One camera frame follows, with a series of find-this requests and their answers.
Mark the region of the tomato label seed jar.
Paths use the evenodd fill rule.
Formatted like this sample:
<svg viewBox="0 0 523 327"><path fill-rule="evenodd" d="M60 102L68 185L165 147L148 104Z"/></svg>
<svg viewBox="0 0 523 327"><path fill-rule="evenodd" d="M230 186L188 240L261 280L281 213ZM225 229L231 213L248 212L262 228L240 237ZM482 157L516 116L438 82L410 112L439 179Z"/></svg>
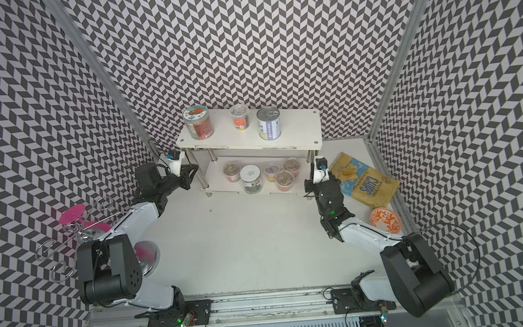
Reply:
<svg viewBox="0 0 523 327"><path fill-rule="evenodd" d="M193 139L206 140L214 133L208 108L206 106L191 106L184 109L182 117L188 132Z"/></svg>

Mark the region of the white lid dark jar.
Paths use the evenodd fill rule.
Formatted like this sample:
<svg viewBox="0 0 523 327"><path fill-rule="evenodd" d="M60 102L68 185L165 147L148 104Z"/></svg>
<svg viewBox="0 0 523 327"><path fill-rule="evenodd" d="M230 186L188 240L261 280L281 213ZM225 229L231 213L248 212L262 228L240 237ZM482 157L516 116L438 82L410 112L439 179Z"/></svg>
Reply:
<svg viewBox="0 0 523 327"><path fill-rule="evenodd" d="M246 165L240 171L243 189L248 194L256 194L262 189L261 170L257 165Z"/></svg>

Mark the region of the small red label cup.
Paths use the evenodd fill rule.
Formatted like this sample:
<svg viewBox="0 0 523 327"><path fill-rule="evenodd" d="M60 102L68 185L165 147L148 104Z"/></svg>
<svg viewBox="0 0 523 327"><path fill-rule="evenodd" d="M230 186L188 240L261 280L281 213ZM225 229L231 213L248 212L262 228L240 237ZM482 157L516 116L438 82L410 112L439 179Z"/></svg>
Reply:
<svg viewBox="0 0 523 327"><path fill-rule="evenodd" d="M245 104L236 104L231 107L230 113L234 126L239 130L245 130L249 126L249 109Z"/></svg>

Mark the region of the purple white tin can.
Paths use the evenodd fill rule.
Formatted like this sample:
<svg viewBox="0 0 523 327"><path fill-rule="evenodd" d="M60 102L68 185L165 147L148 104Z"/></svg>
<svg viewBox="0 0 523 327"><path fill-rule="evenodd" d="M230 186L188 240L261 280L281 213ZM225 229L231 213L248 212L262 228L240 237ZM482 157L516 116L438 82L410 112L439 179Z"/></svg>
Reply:
<svg viewBox="0 0 523 327"><path fill-rule="evenodd" d="M281 135L280 130L280 110L276 107L264 107L258 110L259 136L267 141L278 139Z"/></svg>

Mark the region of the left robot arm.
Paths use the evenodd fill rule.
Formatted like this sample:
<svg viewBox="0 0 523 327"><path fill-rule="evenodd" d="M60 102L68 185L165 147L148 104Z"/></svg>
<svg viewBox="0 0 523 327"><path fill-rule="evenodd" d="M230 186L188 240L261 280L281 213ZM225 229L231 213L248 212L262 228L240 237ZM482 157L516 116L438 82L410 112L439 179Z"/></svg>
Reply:
<svg viewBox="0 0 523 327"><path fill-rule="evenodd" d="M159 168L153 162L138 167L130 210L110 231L79 245L77 285L85 304L124 304L155 311L184 305L178 287L149 279L160 262L162 249L142 237L165 211L168 197L179 188L191 188L199 166L172 160L165 176L160 175Z"/></svg>

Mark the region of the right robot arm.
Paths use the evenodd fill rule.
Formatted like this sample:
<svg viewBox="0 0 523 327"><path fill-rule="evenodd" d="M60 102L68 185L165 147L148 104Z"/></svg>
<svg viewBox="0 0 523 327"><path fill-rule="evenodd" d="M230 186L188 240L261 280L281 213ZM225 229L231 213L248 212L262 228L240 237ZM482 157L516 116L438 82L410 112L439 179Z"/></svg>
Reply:
<svg viewBox="0 0 523 327"><path fill-rule="evenodd" d="M377 276L368 270L351 282L351 294L358 309L369 310L381 302L396 302L409 314L420 317L456 290L446 267L420 234L397 237L364 224L344 205L336 178L318 183L306 180L304 189L313 195L320 223L329 238L381 258L385 275Z"/></svg>

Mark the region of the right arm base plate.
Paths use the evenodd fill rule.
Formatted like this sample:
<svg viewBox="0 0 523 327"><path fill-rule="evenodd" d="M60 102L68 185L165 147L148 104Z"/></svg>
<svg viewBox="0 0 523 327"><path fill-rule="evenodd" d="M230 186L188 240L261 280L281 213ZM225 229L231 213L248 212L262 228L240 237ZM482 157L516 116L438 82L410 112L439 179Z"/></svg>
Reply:
<svg viewBox="0 0 523 327"><path fill-rule="evenodd" d="M395 302L367 299L361 290L345 287L333 289L330 292L329 302L334 308L335 314L346 314L353 312L380 312L386 307L388 311L395 310Z"/></svg>

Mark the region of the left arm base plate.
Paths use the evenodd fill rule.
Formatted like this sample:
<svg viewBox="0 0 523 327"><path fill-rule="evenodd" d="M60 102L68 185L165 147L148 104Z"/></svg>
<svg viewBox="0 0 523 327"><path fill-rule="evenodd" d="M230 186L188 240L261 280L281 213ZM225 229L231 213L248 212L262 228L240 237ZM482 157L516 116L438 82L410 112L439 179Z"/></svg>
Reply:
<svg viewBox="0 0 523 327"><path fill-rule="evenodd" d="M151 312L148 316L148 327L180 327L188 313L193 314L191 322L195 326L205 326L209 323L211 299L186 302L183 308L170 308Z"/></svg>

